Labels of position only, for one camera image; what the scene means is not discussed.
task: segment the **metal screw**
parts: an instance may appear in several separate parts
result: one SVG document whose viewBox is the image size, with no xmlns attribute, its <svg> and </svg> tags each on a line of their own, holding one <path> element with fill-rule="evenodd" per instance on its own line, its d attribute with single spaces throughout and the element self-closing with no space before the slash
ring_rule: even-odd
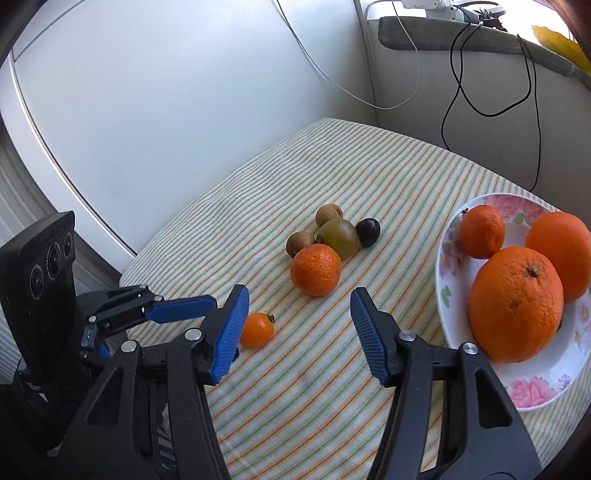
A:
<svg viewBox="0 0 591 480">
<path fill-rule="evenodd" d="M 121 350 L 125 353 L 131 353 L 135 350 L 136 345 L 137 343 L 135 343 L 133 340 L 127 340 L 121 345 Z"/>
<path fill-rule="evenodd" d="M 412 330 L 402 330 L 400 331 L 398 336 L 405 342 L 413 342 L 414 339 L 417 337 L 417 334 L 414 333 Z"/>
<path fill-rule="evenodd" d="M 201 338 L 201 330 L 198 328 L 191 328 L 185 332 L 185 338 L 187 340 L 199 340 Z"/>
<path fill-rule="evenodd" d="M 462 348 L 468 355 L 476 355 L 478 353 L 478 347 L 470 342 L 464 343 Z"/>
</svg>

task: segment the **small orange fruit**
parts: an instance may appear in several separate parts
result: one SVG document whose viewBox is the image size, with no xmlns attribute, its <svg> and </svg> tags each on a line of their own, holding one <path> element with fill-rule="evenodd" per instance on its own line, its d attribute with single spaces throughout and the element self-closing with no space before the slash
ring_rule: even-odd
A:
<svg viewBox="0 0 591 480">
<path fill-rule="evenodd" d="M 322 297 L 332 292 L 340 279 L 341 262 L 337 252 L 324 244 L 304 247 L 291 263 L 291 281 L 302 292 Z"/>
<path fill-rule="evenodd" d="M 478 205 L 462 217 L 460 243 L 472 258 L 490 258 L 505 241 L 505 222 L 499 211 L 490 205 Z"/>
<path fill-rule="evenodd" d="M 250 348 L 262 347 L 275 335 L 274 322 L 275 317 L 271 313 L 251 313 L 246 317 L 240 343 Z"/>
</svg>

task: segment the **white cable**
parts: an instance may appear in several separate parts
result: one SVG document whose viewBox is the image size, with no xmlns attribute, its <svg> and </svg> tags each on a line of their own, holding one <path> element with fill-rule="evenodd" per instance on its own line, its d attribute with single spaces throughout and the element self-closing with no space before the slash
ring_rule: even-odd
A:
<svg viewBox="0 0 591 480">
<path fill-rule="evenodd" d="M 378 0 L 376 3 L 379 3 L 380 1 L 389 1 L 389 0 Z M 418 48 L 417 46 L 414 44 L 413 39 L 410 37 L 410 35 L 408 34 L 406 28 L 404 28 L 404 25 L 402 24 L 402 21 L 400 20 L 400 16 L 398 15 L 398 11 L 396 10 L 396 5 L 394 5 L 394 2 L 392 1 L 392 6 L 394 7 L 394 12 L 396 13 L 396 17 L 398 18 L 398 22 L 400 23 L 400 26 L 402 27 L 402 29 L 404 30 L 404 33 L 406 33 L 406 36 L 408 37 L 408 39 L 410 40 L 410 43 L 413 44 L 414 50 L 417 52 L 417 58 L 418 58 L 418 65 L 420 68 L 420 76 L 418 78 L 418 85 L 417 88 L 415 89 L 415 91 L 413 92 L 413 94 L 408 97 L 405 101 L 403 101 L 402 103 L 399 103 L 398 105 L 394 105 L 394 106 L 390 106 L 390 107 L 383 107 L 383 106 L 377 106 L 374 105 L 373 103 L 370 102 L 366 102 L 365 100 L 353 95 L 351 92 L 349 92 L 348 90 L 344 89 L 343 87 L 341 87 L 341 85 L 339 85 L 338 83 L 333 82 L 330 77 L 324 73 L 324 71 L 318 66 L 318 64 L 314 61 L 314 59 L 311 57 L 311 55 L 308 53 L 308 51 L 306 50 L 305 46 L 303 45 L 303 43 L 301 42 L 300 38 L 297 36 L 297 33 L 294 31 L 293 27 L 291 26 L 289 20 L 287 19 L 287 16 L 285 14 L 285 12 L 283 11 L 283 8 L 281 7 L 280 4 L 280 0 L 275 0 L 275 2 L 277 3 L 277 7 L 279 7 L 279 12 L 281 13 L 281 16 L 283 18 L 283 21 L 285 22 L 285 24 L 287 25 L 287 28 L 290 29 L 291 34 L 294 36 L 295 41 L 298 43 L 298 45 L 300 46 L 300 48 L 302 49 L 302 51 L 304 52 L 304 54 L 306 55 L 306 57 L 308 57 L 308 60 L 310 60 L 312 62 L 312 65 L 314 65 L 314 67 L 316 67 L 316 70 L 318 70 L 322 76 L 324 78 L 326 78 L 330 83 L 332 83 L 335 87 L 337 87 L 338 89 L 342 90 L 343 92 L 345 92 L 347 95 L 353 97 L 354 99 L 365 103 L 366 105 L 369 105 L 371 107 L 377 108 L 379 110 L 393 110 L 395 108 L 398 108 L 399 106 L 404 105 L 405 103 L 407 103 L 411 98 L 413 98 L 416 93 L 418 92 L 419 88 L 421 87 L 421 82 L 423 80 L 423 64 L 421 62 L 421 56 L 418 53 Z"/>
</svg>

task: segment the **blue gripper pad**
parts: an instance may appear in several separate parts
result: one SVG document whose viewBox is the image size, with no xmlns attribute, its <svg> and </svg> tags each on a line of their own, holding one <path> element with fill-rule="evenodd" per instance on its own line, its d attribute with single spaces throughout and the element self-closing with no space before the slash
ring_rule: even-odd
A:
<svg viewBox="0 0 591 480">
<path fill-rule="evenodd" d="M 168 323 L 205 317 L 215 309 L 217 309 L 216 299 L 210 295 L 203 295 L 154 303 L 145 313 L 145 317 L 157 323 Z"/>
<path fill-rule="evenodd" d="M 214 385 L 220 383 L 222 377 L 230 370 L 238 340 L 240 340 L 240 335 L 242 334 L 242 329 L 244 328 L 244 323 L 248 315 L 249 302 L 250 299 L 246 287 L 236 285 L 230 293 L 226 304 L 222 307 L 222 310 L 228 309 L 228 311 L 223 312 L 223 316 L 226 317 L 226 323 L 217 337 L 217 342 L 214 346 L 213 365 L 210 371 Z"/>
<path fill-rule="evenodd" d="M 389 377 L 386 366 L 386 349 L 371 319 L 369 310 L 355 290 L 351 292 L 350 309 L 351 318 L 355 330 L 357 330 L 357 336 L 361 341 L 361 347 L 365 354 L 365 360 L 369 365 L 369 370 L 384 385 Z"/>
<path fill-rule="evenodd" d="M 102 343 L 100 344 L 99 354 L 103 358 L 111 358 L 111 352 L 109 352 L 109 349 Z"/>
</svg>

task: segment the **brown round fruit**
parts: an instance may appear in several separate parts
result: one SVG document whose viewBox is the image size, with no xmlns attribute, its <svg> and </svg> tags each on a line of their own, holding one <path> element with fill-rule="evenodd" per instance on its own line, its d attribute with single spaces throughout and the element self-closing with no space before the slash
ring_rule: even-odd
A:
<svg viewBox="0 0 591 480">
<path fill-rule="evenodd" d="M 313 245 L 316 243 L 316 239 L 314 235 L 310 232 L 296 232 L 292 233 L 290 237 L 287 239 L 287 243 L 285 244 L 285 251 L 287 254 L 294 258 L 296 253 L 302 250 L 304 247 L 308 245 Z"/>
<path fill-rule="evenodd" d="M 316 212 L 316 225 L 318 225 L 318 228 L 322 228 L 326 222 L 333 218 L 343 218 L 343 210 L 341 207 L 334 203 L 323 205 Z"/>
</svg>

